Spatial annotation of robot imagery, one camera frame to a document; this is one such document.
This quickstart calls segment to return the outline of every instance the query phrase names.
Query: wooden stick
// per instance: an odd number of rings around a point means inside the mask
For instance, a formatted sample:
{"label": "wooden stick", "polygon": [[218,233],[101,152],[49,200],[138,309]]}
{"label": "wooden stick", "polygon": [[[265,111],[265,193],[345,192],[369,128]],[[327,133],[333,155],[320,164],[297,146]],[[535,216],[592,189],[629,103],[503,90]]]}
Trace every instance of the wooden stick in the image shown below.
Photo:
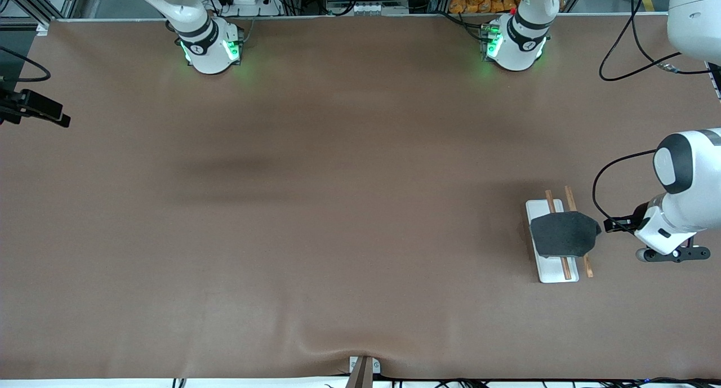
{"label": "wooden stick", "polygon": [[[568,201],[568,210],[577,211],[576,200],[573,198],[573,192],[571,188],[566,185],[566,200]],[[584,255],[584,268],[586,270],[586,277],[593,278],[593,269],[590,267],[590,260],[588,259],[588,253]]]}
{"label": "wooden stick", "polygon": [[[548,210],[551,213],[556,213],[556,204],[553,203],[553,194],[551,190],[546,190],[546,202],[548,202]],[[571,279],[571,268],[568,266],[568,259],[561,257],[561,266],[563,267],[563,278],[566,280]]]}

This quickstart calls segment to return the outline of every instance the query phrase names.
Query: brown table surface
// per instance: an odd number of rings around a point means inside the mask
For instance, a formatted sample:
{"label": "brown table surface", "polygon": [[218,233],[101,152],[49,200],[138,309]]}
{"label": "brown table surface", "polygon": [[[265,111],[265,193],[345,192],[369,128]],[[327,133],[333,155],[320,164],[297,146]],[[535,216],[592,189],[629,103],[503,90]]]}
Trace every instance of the brown table surface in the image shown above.
{"label": "brown table surface", "polygon": [[[721,232],[680,265],[603,234],[570,284],[528,255],[526,200],[571,185],[600,220],[602,165],[719,125],[707,75],[597,77],[624,21],[558,19],[522,73],[440,17],[258,21],[214,77],[160,23],[53,23],[32,88],[72,126],[0,131],[0,377],[721,376]],[[626,39],[608,74],[643,64]],[[599,200],[661,191],[643,157]]]}

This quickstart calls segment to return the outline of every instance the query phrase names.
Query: dark gray cloth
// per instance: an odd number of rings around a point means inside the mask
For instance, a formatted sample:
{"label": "dark gray cloth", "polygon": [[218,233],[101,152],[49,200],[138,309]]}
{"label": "dark gray cloth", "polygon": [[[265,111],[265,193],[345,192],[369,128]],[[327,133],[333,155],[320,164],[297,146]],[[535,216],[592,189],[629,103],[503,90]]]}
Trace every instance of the dark gray cloth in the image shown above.
{"label": "dark gray cloth", "polygon": [[598,222],[580,212],[549,213],[531,221],[531,236],[541,257],[584,257],[598,234]]}

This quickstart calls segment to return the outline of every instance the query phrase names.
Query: white robot link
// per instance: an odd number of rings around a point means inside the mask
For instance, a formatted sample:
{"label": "white robot link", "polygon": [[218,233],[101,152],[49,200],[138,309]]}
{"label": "white robot link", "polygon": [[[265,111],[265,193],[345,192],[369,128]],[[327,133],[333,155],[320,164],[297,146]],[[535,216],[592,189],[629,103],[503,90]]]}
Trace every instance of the white robot link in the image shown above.
{"label": "white robot link", "polygon": [[[541,56],[558,0],[522,0],[516,13],[504,14],[494,28],[486,55],[501,67],[519,72]],[[669,0],[667,33],[681,53],[721,64],[721,0]]]}
{"label": "white robot link", "polygon": [[185,51],[185,58],[204,74],[223,72],[240,61],[242,31],[208,15],[201,0],[145,0],[165,16]]}
{"label": "white robot link", "polygon": [[646,243],[637,252],[641,261],[710,257],[706,247],[693,245],[693,236],[721,228],[721,128],[667,136],[654,153],[653,167],[666,192],[633,215],[607,219],[606,231],[631,231]]}

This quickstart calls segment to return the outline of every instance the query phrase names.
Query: white rectangular board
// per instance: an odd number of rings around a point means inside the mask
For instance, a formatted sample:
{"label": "white rectangular board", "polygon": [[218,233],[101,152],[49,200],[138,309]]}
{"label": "white rectangular board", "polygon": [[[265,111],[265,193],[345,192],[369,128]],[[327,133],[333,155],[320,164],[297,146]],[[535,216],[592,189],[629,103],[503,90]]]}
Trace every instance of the white rectangular board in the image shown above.
{"label": "white rectangular board", "polygon": [[[563,202],[561,200],[553,200],[553,204],[556,206],[556,212],[563,212]],[[526,201],[528,226],[531,226],[531,221],[533,221],[534,218],[548,215],[549,213],[551,213],[551,210],[548,209],[548,202],[546,202],[546,200]],[[541,283],[574,283],[578,281],[578,269],[576,267],[576,259],[574,257],[568,258],[568,267],[571,270],[571,279],[566,280],[563,277],[561,257],[541,257],[538,255],[538,250],[536,250],[536,242],[533,241],[533,236],[531,236],[531,243],[533,243],[533,255],[536,256],[538,279],[541,280]]]}

